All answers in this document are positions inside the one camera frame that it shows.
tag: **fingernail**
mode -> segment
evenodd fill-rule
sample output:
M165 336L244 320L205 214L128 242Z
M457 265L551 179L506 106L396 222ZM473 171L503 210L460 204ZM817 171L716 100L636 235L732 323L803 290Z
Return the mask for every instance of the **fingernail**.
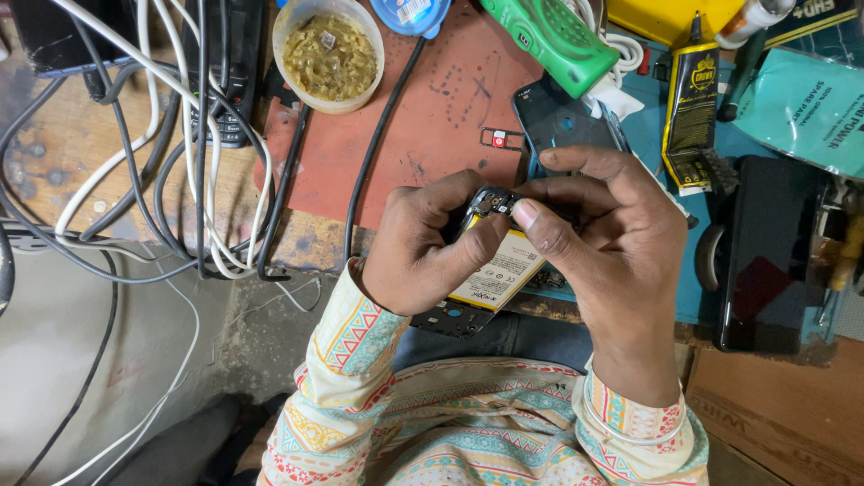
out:
M537 215L537 208L527 199L520 199L513 205L513 219L523 231L528 231L531 228L531 225L537 220Z
M552 164L555 161L555 149L546 149L540 152L540 162Z

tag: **white bottle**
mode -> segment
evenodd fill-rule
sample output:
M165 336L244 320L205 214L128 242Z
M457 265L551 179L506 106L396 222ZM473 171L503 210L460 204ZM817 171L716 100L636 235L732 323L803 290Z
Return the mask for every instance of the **white bottle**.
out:
M714 40L724 49L743 46L751 35L785 19L795 0L747 0Z

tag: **jeans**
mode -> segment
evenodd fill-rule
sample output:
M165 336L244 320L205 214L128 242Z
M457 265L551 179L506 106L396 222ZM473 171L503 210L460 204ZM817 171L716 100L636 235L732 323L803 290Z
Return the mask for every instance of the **jeans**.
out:
M501 312L471 339L409 326L396 349L393 371L447 358L507 356L550 361L585 374L593 351L583 324Z

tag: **white tissue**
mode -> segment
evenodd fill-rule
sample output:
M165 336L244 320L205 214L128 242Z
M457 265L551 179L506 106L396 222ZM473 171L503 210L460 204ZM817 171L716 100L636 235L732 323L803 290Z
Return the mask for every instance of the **white tissue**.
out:
M620 88L615 86L611 73L603 76L590 91L582 95L581 99L591 109L591 116L593 118L599 118L602 114L599 103L601 101L610 111L618 115L619 121L624 121L624 118L630 113L635 113L645 108L645 105L641 101L624 93Z

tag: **sim card tray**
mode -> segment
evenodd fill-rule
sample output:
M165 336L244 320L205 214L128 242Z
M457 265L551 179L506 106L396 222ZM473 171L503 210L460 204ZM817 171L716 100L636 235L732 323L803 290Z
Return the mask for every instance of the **sim card tray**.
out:
M484 142L484 136L491 132L492 133L492 141ZM518 137L519 145L510 145L507 143L507 139L510 137ZM484 145L486 147L495 147L496 149L505 149L505 150L516 150L521 152L522 145L525 141L525 135L523 133L519 133L518 131L509 131L509 130L499 130L497 128L489 128L488 126L484 126L480 129L480 145Z

